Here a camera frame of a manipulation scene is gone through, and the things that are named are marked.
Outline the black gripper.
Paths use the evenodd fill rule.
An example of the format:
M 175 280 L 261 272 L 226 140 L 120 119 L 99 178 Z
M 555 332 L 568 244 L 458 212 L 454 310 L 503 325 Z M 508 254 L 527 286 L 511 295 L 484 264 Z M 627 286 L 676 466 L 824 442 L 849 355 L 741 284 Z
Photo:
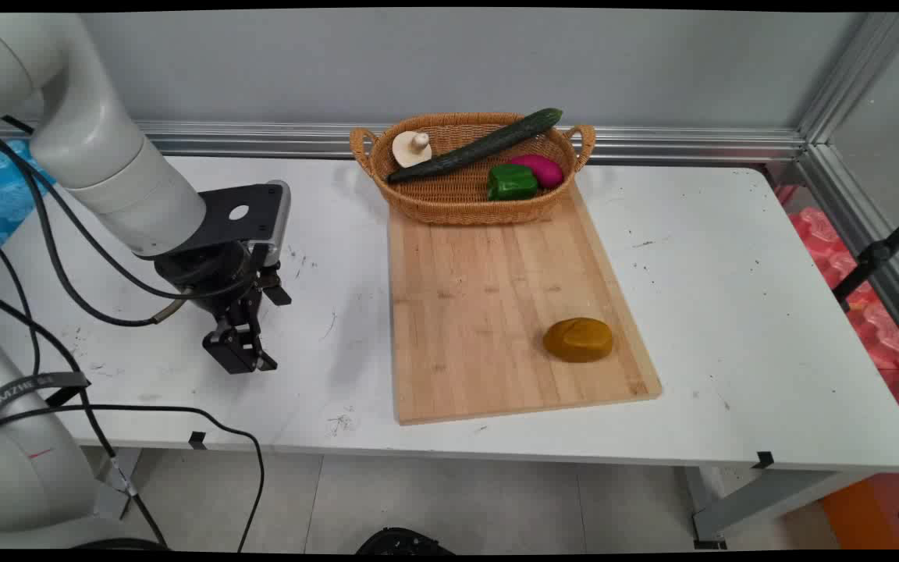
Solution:
M 261 342 L 259 307 L 263 298 L 275 306 L 292 303 L 279 278 L 279 256 L 271 244 L 232 242 L 155 260 L 165 281 L 186 290 L 215 318 L 203 348 L 229 374 L 275 371 L 278 363 Z

